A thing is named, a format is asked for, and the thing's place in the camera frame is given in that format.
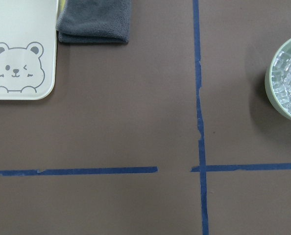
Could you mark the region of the grey folded cloth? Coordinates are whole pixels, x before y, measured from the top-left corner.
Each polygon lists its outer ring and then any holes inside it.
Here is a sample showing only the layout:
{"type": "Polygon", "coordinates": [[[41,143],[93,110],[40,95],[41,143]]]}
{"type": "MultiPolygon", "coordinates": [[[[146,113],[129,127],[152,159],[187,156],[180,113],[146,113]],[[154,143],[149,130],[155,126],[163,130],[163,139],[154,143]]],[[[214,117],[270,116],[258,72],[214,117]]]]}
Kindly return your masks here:
{"type": "Polygon", "coordinates": [[[56,30],[62,43],[120,43],[130,37],[130,0],[67,0],[56,30]]]}

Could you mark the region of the yellow sponge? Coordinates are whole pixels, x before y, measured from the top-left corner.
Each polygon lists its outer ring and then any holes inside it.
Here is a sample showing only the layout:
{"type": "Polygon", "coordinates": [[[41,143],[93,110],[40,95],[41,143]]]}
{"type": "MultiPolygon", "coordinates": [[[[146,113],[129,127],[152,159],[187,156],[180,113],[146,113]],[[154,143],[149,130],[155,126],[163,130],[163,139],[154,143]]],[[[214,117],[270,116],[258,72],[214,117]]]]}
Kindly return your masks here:
{"type": "Polygon", "coordinates": [[[64,10],[65,4],[66,4],[66,0],[59,0],[58,1],[58,13],[59,14],[64,10]]]}

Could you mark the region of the green bowl of ice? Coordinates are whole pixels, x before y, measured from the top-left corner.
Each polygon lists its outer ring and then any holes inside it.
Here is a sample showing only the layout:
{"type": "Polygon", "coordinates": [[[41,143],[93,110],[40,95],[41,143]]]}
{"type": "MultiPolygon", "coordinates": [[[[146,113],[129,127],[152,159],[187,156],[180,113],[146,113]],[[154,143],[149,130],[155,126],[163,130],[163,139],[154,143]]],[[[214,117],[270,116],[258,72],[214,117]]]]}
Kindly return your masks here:
{"type": "Polygon", "coordinates": [[[274,109],[291,120],[291,38],[278,48],[266,70],[265,91],[274,109]]]}

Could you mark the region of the cream bear tray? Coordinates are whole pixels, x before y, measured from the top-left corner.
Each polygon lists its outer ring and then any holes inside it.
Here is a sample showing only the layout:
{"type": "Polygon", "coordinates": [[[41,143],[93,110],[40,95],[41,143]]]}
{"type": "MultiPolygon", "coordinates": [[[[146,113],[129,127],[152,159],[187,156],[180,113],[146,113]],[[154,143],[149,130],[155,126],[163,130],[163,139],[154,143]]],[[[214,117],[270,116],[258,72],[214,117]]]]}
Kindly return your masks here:
{"type": "Polygon", "coordinates": [[[0,100],[40,100],[55,83],[57,0],[0,0],[0,100]]]}

